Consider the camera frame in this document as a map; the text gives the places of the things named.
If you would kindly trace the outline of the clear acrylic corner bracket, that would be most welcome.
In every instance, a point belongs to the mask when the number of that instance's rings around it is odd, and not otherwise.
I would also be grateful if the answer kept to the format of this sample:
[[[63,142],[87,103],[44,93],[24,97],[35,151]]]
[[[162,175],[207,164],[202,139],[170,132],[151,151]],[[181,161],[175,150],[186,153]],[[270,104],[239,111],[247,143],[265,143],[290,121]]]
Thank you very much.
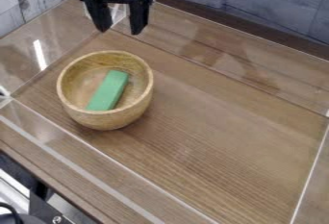
[[[127,0],[104,0],[104,1],[108,3],[108,8],[111,10],[114,25],[116,25],[118,21],[122,18],[124,18],[127,15],[127,12],[126,12]],[[84,14],[92,22],[91,16],[90,16],[87,8],[86,8],[84,1],[82,0],[82,2],[83,2]]]

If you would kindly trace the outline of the clear acrylic enclosure walls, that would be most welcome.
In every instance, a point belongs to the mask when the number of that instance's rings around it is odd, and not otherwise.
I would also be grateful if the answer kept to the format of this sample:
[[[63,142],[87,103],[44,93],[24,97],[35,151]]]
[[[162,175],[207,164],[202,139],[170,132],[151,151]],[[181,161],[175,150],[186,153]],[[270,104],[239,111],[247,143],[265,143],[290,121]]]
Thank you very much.
[[[154,73],[142,118],[107,132],[56,80],[94,52]],[[0,153],[102,224],[329,224],[329,60],[163,4],[131,36],[80,0],[0,38]]]

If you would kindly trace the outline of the round wooden bowl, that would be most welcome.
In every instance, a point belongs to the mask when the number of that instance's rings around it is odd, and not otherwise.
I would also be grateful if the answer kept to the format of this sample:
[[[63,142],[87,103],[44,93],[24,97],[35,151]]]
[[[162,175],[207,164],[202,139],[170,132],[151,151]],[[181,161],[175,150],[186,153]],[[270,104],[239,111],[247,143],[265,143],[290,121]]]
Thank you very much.
[[[56,81],[64,111],[84,127],[100,131],[119,129],[143,115],[152,87],[147,62],[115,50],[80,56],[64,67]]]

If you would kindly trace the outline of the green rectangular block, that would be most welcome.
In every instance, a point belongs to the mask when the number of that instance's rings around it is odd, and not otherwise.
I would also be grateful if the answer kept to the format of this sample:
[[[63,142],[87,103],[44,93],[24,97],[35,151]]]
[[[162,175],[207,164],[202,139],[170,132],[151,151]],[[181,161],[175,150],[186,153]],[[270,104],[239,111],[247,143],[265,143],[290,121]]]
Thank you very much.
[[[128,74],[119,70],[111,70],[91,96],[86,109],[98,112],[112,110],[123,94],[127,83]]]

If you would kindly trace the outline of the black metal table bracket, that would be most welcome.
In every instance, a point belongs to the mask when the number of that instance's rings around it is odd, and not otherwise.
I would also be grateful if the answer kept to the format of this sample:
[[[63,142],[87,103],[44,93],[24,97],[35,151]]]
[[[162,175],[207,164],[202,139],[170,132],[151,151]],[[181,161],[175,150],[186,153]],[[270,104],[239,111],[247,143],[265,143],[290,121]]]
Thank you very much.
[[[41,182],[29,189],[28,213],[37,217],[45,224],[64,224],[62,212],[49,204],[53,192]]]

